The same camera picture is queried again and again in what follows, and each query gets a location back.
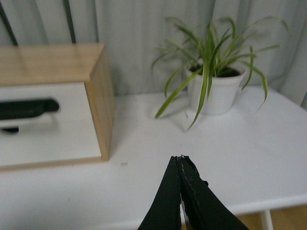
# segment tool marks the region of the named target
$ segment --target table leg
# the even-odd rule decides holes
[[[263,230],[274,230],[270,210],[264,210],[260,215]]]

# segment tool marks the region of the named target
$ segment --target wooden drawer unit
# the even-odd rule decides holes
[[[0,170],[107,161],[114,110],[104,44],[0,49]]]

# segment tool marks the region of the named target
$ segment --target white curtain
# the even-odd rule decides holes
[[[18,45],[71,43],[63,0],[0,0]],[[279,43],[278,50],[261,54],[258,68],[269,84],[301,104],[307,92],[307,1],[302,0],[70,0],[77,43],[107,44],[115,92],[119,94],[161,92],[176,63],[160,63],[150,75],[164,38],[180,40],[165,17],[176,16],[190,26],[231,16],[238,28],[268,15],[287,21],[291,32],[271,26],[266,40],[255,48]],[[0,20],[0,46],[12,46]],[[254,76],[254,84],[259,78]]]

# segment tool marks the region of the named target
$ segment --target plant pot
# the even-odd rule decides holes
[[[240,73],[235,77],[212,78],[212,85],[209,98],[205,98],[201,113],[205,114],[222,114],[230,110],[235,99],[240,82],[242,81],[246,70],[236,68]],[[197,111],[200,100],[202,86],[202,76],[196,76],[188,85],[188,97],[191,108]]]

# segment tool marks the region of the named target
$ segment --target white table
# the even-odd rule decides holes
[[[307,111],[275,91],[257,111],[262,100],[248,87],[228,113],[185,131],[195,115],[186,97],[160,119],[161,93],[117,97],[110,161],[0,173],[0,229],[18,217],[32,228],[136,229],[181,154],[235,215],[307,204]]]

